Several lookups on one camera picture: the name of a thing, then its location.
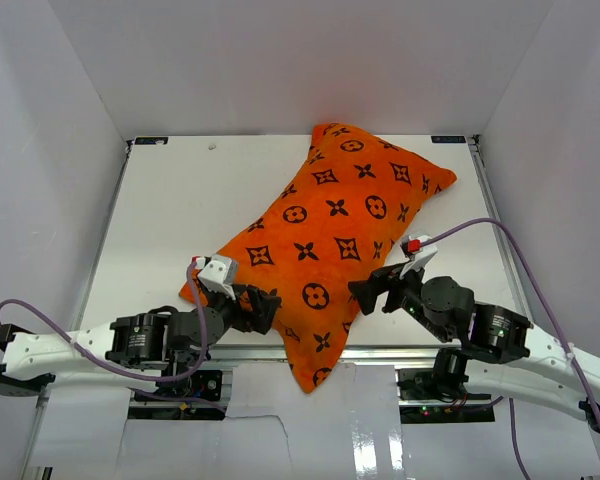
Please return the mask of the orange patterned pillowcase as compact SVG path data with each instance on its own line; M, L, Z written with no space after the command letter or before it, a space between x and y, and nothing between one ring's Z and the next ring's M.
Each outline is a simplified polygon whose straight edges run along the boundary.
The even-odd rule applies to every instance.
M220 249L237 283L281 300L273 318L294 379L320 386L359 313L348 285L382 267L453 171L361 128L314 127L307 159L268 210Z

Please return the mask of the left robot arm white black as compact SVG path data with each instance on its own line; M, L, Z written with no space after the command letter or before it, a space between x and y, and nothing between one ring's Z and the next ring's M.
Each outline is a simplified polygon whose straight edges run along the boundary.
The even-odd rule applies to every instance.
M229 330L266 334L282 304L276 291L252 285L235 286L234 298L203 285L197 291L202 303L190 311L163 306L72 332L54 322L49 334L0 322L0 395L109 384L182 398Z

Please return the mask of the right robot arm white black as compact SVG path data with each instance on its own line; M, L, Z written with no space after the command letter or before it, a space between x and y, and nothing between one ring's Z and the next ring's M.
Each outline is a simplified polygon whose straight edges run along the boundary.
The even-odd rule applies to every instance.
M600 434L599 358L564 348L521 314L476 301L449 276L423 275L399 264L348 285L362 314L371 314L384 295L383 312L405 311L443 344L431 368L400 370L402 398L509 396L583 420Z

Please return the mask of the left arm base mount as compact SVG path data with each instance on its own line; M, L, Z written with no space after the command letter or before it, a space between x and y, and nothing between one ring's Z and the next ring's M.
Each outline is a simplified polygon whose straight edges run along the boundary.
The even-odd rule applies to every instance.
M135 401L166 401L187 404L218 403L222 394L221 370L198 370L191 377L171 384L160 384L154 392L133 393Z

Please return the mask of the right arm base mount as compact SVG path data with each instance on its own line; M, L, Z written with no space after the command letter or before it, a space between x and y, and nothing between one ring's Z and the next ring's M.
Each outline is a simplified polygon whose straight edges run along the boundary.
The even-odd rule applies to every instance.
M496 398L466 390L468 359L454 349L438 351L428 368L397 370L403 425L491 423Z

